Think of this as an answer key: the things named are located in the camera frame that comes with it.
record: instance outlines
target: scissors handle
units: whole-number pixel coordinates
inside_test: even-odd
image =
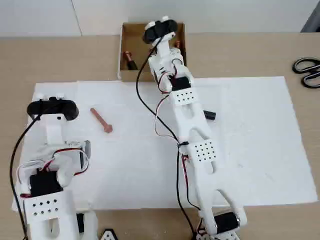
[[[298,65],[301,63],[313,63],[313,65],[305,68],[298,68]],[[320,69],[320,60],[315,57],[300,58],[292,65],[292,71],[294,71],[296,74],[315,72],[317,69]]]
[[[317,77],[320,77],[320,71],[311,72],[310,75],[307,75],[301,79],[301,83],[304,87],[306,87],[308,89],[318,89],[318,88],[320,88],[320,83],[319,84],[310,84],[309,83],[309,80],[315,79]]]

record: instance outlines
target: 3d printed robot arm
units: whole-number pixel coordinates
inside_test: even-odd
[[[40,125],[46,143],[17,170],[25,218],[32,240],[96,240],[98,220],[91,210],[77,212],[68,186],[89,166],[90,142],[67,142],[63,127],[78,116],[71,100],[60,97],[29,104],[33,118],[42,114]]]
[[[157,54],[148,59],[150,71],[163,94],[169,94],[178,126],[179,143],[184,143],[185,154],[193,166],[199,216],[207,234],[198,239],[238,239],[235,231],[247,224],[243,206],[234,196],[234,188],[224,179],[228,176],[225,157],[219,148],[219,139],[213,137],[202,106],[199,102],[194,78],[184,65],[178,48],[170,48],[169,40],[175,36],[178,25],[167,16],[161,21],[150,22],[145,27],[145,43],[157,45]],[[191,137],[196,131],[198,138]],[[230,204],[231,210],[214,215],[212,212],[213,194],[219,191]]]

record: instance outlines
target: black component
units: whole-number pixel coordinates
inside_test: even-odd
[[[136,63],[135,63],[135,61],[133,61],[133,60],[128,61],[128,62],[126,63],[126,65],[127,65],[127,67],[128,67],[129,70],[138,70],[138,67],[137,67]]]
[[[203,110],[205,119],[214,121],[216,119],[216,113],[212,111]]]
[[[57,181],[57,171],[39,171],[30,176],[31,196],[38,197],[46,194],[61,192],[64,189]]]
[[[80,167],[82,169],[84,167],[84,154],[80,151],[79,155],[80,155]]]
[[[79,115],[79,110],[74,101],[57,99],[52,96],[49,100],[39,100],[31,102],[26,112],[33,119],[35,115],[43,114],[63,114],[68,121],[74,120]]]
[[[237,216],[233,212],[226,212],[214,217],[217,234],[221,234],[239,227]]]
[[[188,141],[184,141],[184,142],[182,142],[182,143],[179,144],[179,147],[180,147],[180,146],[186,146],[186,145],[188,145],[188,144],[189,144]]]
[[[176,32],[178,30],[178,24],[176,21],[169,19],[167,21],[161,22],[156,21],[155,25],[145,30],[142,37],[146,44],[153,43],[156,39],[163,37],[171,32]]]
[[[301,63],[308,63],[311,66],[300,68]],[[305,74],[301,79],[301,84],[309,89],[318,89],[320,84],[314,84],[310,80],[320,77],[320,59],[315,57],[303,57],[295,61],[292,65],[292,71],[296,74]]]
[[[85,232],[85,221],[84,221],[84,214],[83,213],[77,213],[76,214],[76,220],[78,222],[78,229],[79,233],[82,234]]]
[[[173,77],[170,79],[170,82],[172,84],[172,91],[191,88],[189,78],[187,78],[186,76],[182,76],[178,78]]]

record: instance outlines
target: wooden table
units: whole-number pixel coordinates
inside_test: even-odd
[[[22,239],[18,214],[11,211],[9,159],[26,124],[35,83],[115,80],[119,40],[119,36],[0,39],[0,239]],[[320,90],[303,88],[291,64],[303,56],[319,58],[319,44],[319,33],[186,36],[187,62],[194,77],[285,76],[318,190]],[[320,239],[320,203],[246,207],[246,212],[248,225],[239,232],[243,240]],[[188,213],[196,224],[196,211]],[[120,240],[190,237],[178,209],[99,211],[97,215],[99,229],[114,228]]]

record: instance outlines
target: brown cardboard box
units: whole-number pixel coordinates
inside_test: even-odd
[[[146,25],[147,23],[124,23],[122,25],[117,73],[119,80],[124,82],[135,82],[139,72],[139,70],[128,70],[127,61],[123,54],[125,51],[132,53],[132,59],[135,61],[138,69],[140,69],[149,54],[149,50],[153,47],[151,44],[145,44],[142,39]],[[187,65],[185,25],[183,23],[178,23],[178,30],[175,37],[169,42],[170,46],[174,47],[176,41],[180,41],[181,54],[184,59],[184,64]],[[154,81],[148,63],[140,75],[140,80]]]

